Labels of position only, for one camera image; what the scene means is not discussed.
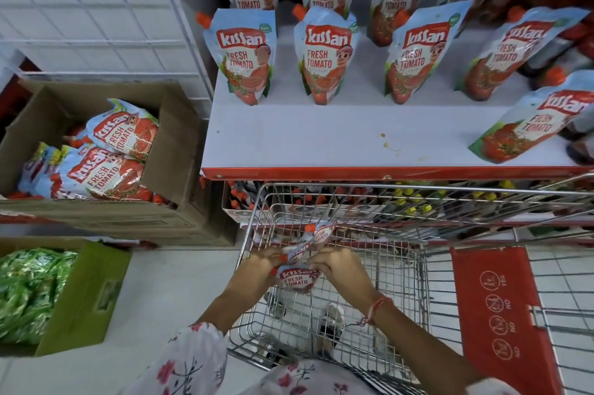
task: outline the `white pictogram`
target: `white pictogram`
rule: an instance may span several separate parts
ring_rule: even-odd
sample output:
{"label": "white pictogram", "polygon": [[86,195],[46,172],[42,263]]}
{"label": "white pictogram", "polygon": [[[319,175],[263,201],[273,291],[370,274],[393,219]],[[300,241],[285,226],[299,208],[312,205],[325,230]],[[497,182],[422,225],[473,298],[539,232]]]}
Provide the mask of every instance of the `white pictogram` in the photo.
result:
{"label": "white pictogram", "polygon": [[492,271],[483,271],[479,279],[480,285],[487,290],[497,290],[501,287],[501,279],[497,276],[497,273]]}
{"label": "white pictogram", "polygon": [[514,356],[511,345],[503,339],[494,339],[491,346],[495,356],[502,361],[509,361]]}
{"label": "white pictogram", "polygon": [[491,327],[491,330],[499,336],[505,336],[509,330],[506,319],[502,316],[491,316],[489,319],[489,326]]}
{"label": "white pictogram", "polygon": [[501,297],[495,294],[487,295],[485,298],[485,302],[489,310],[495,313],[501,312],[504,308],[503,300],[501,299]]}

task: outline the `white floral shirt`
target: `white floral shirt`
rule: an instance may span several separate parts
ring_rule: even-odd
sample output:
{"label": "white floral shirt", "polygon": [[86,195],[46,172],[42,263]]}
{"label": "white floral shirt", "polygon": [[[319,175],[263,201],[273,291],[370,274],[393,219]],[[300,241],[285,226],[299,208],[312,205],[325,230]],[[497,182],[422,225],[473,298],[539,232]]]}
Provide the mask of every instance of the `white floral shirt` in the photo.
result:
{"label": "white floral shirt", "polygon": [[[214,395],[227,366],[227,338],[212,324],[178,332],[161,356],[123,395]],[[363,380],[338,364],[316,359],[275,367],[239,395],[376,395]],[[520,395],[494,378],[466,389],[467,395]]]}

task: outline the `sleeve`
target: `sleeve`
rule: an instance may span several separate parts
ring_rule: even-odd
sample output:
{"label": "sleeve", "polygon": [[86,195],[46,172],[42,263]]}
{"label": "sleeve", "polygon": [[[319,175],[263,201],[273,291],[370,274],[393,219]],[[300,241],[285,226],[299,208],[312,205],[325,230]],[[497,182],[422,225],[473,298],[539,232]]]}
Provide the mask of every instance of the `sleeve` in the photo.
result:
{"label": "sleeve", "polygon": [[520,395],[520,393],[503,381],[487,378],[466,387],[466,395]]}
{"label": "sleeve", "polygon": [[123,395],[214,395],[227,366],[227,339],[214,325],[179,331]]}

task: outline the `person's right hand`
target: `person's right hand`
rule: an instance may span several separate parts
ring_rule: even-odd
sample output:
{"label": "person's right hand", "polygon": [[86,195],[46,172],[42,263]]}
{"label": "person's right hand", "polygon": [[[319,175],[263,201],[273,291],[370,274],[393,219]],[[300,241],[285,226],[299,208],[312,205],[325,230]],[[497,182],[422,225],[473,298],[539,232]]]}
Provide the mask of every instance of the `person's right hand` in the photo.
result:
{"label": "person's right hand", "polygon": [[381,296],[374,287],[359,256],[343,247],[324,247],[307,261],[321,271],[345,301],[365,315]]}

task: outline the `person's right arm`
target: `person's right arm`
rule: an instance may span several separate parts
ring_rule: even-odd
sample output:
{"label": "person's right arm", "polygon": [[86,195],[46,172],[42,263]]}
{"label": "person's right arm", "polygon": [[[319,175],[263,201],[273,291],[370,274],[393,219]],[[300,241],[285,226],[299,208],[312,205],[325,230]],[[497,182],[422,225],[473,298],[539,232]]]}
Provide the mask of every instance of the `person's right arm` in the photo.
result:
{"label": "person's right arm", "polygon": [[[324,273],[345,301],[364,315],[382,297],[359,256],[348,248],[322,248],[308,263]],[[466,387],[486,378],[466,358],[425,331],[392,303],[380,305],[374,322],[429,395],[463,394]]]}

